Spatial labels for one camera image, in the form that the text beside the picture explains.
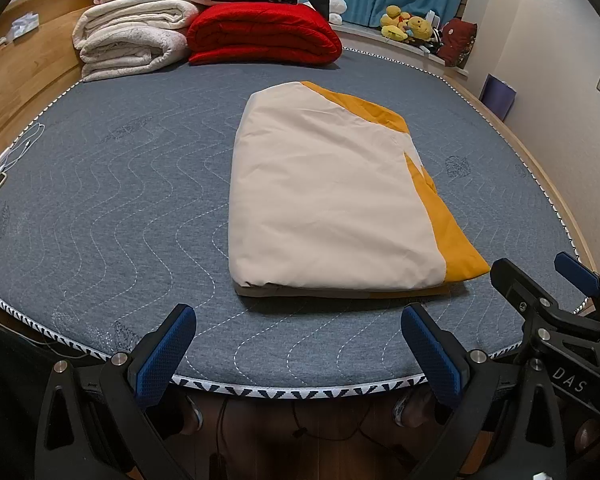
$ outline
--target pillow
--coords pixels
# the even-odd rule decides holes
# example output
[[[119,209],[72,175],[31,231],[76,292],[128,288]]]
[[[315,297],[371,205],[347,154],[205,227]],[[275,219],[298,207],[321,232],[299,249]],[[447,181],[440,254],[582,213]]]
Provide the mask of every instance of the pillow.
[[[278,61],[324,65],[342,44],[322,16],[304,5],[232,3],[202,12],[187,32],[189,62]]]
[[[459,18],[452,18],[442,28],[442,47],[436,53],[445,60],[445,66],[459,66],[466,63],[466,59],[474,46],[478,25],[463,22]]]
[[[229,270],[246,296],[408,296],[489,270],[403,118],[310,82],[247,102],[228,231]]]

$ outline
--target gray mattress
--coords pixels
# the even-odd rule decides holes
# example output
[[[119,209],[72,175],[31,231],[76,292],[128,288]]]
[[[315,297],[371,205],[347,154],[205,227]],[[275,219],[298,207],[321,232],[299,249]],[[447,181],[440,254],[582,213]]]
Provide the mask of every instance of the gray mattress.
[[[130,350],[177,303],[198,332],[177,381],[264,397],[366,394],[413,383],[400,334],[409,300],[241,298],[227,264],[234,135],[252,92],[310,80],[403,115],[427,171],[488,262],[507,257],[576,309],[553,270],[573,253],[533,176],[492,126],[442,79],[345,51],[334,65],[178,65],[80,83],[44,124],[0,190],[0,306],[42,332],[105,356]],[[426,299],[468,349],[497,352],[522,318],[483,276]]]

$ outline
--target windowsill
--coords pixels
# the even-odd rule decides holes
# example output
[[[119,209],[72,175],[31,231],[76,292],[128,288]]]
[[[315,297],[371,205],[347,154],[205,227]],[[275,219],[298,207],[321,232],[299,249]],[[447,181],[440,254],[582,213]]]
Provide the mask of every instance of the windowsill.
[[[337,32],[342,32],[344,34],[352,34],[354,36],[360,36],[361,38],[375,40],[375,41],[378,41],[379,43],[387,43],[395,48],[401,48],[402,50],[405,50],[415,56],[426,57],[429,61],[438,63],[443,68],[445,66],[445,61],[443,59],[440,59],[438,56],[434,56],[433,54],[426,54],[425,52],[421,51],[419,48],[411,46],[410,44],[407,44],[407,43],[401,43],[400,41],[389,40],[388,38],[385,38],[382,34],[380,34],[380,31],[375,28],[362,27],[362,25],[356,25],[355,23],[347,23],[347,22],[343,22],[342,25],[333,25],[332,24],[331,28],[333,30],[336,30]],[[447,69],[454,70],[455,72],[458,72],[464,76],[469,75],[467,70],[465,70],[464,68],[458,68],[457,66],[447,67]]]

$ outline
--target wooden floor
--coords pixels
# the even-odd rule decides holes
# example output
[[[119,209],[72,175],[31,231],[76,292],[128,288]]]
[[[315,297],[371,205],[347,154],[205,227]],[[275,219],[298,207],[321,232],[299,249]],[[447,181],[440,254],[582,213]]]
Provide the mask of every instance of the wooden floor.
[[[0,322],[28,337],[43,340],[41,334],[1,309]],[[416,430],[393,423],[392,408],[404,390],[365,397],[297,401],[300,424],[320,439],[308,434],[297,438],[293,435],[298,427],[290,400],[188,392],[202,410],[203,427],[191,436],[170,437],[167,446],[195,479],[209,478],[210,457],[216,453],[218,413],[225,399],[218,447],[227,460],[230,480],[406,478],[413,466],[411,457],[422,457],[441,430],[435,423]],[[351,435],[367,410],[362,431],[388,449],[367,440],[360,432],[340,442],[329,440]]]

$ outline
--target beige and yellow sheet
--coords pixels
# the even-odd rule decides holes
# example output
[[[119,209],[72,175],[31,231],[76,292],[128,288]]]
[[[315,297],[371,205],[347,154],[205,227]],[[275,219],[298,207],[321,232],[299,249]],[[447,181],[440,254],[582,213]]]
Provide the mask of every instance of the beige and yellow sheet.
[[[247,296],[439,292],[489,266],[402,117],[310,82],[251,95],[238,128],[229,267]]]

